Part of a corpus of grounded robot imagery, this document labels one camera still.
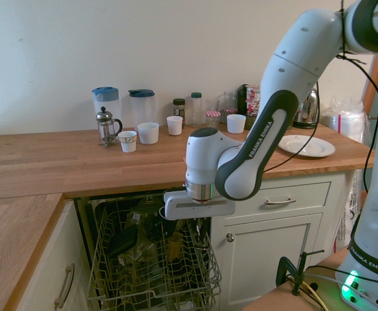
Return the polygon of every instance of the yellow cable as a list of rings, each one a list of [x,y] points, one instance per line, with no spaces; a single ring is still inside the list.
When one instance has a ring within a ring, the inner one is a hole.
[[[316,299],[318,300],[318,302],[323,306],[324,310],[325,311],[329,311],[329,309],[326,307],[326,305],[323,303],[323,300],[320,298],[320,296],[314,291],[314,289],[312,289],[310,287],[310,285],[308,285],[306,282],[303,281],[302,283],[305,287],[307,287],[307,289],[314,295],[314,297],[316,297]]]

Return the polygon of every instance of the paper cup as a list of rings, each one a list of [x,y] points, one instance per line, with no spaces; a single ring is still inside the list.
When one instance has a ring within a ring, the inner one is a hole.
[[[178,115],[173,115],[171,117],[167,117],[166,120],[168,121],[169,135],[182,134],[182,122],[183,122],[182,117]]]
[[[244,115],[227,115],[227,129],[229,133],[240,134],[245,127]]]
[[[118,133],[117,136],[122,144],[123,152],[133,152],[136,150],[137,133],[135,131],[124,131]]]
[[[142,144],[155,144],[159,140],[159,125],[153,122],[142,123],[137,126]]]

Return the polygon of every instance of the french press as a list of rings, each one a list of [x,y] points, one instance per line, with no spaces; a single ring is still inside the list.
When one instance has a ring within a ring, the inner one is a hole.
[[[117,134],[123,129],[123,124],[118,119],[112,119],[113,115],[110,111],[106,111],[106,107],[101,107],[101,111],[96,114],[98,132],[100,134],[100,144],[108,147],[111,144],[117,144]],[[114,122],[118,122],[118,131],[115,132]]]

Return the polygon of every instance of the wire rack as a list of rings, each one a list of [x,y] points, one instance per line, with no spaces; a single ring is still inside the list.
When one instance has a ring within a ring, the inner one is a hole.
[[[162,226],[159,238],[140,236],[139,243],[145,243],[118,257],[106,256],[109,241],[123,230],[124,215],[131,212],[119,205],[115,211],[101,213],[88,287],[93,309],[183,311],[214,306],[221,292],[216,258],[207,234],[202,241],[206,247],[195,247],[199,243],[187,221],[176,229],[173,239],[165,238]]]

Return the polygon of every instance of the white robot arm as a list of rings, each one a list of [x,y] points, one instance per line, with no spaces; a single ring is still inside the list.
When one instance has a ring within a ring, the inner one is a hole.
[[[189,137],[186,192],[165,194],[167,218],[232,214],[234,201],[258,192],[263,169],[294,118],[298,103],[329,62],[342,49],[378,54],[378,0],[357,1],[343,15],[344,19],[341,12],[313,9],[291,27],[264,72],[260,113],[244,143],[211,128],[196,130]],[[378,283],[358,277],[378,281],[378,134],[372,186],[350,253],[340,269],[354,275],[338,273],[336,278],[366,293],[376,305],[346,288],[342,289],[343,300],[357,310],[378,310]]]

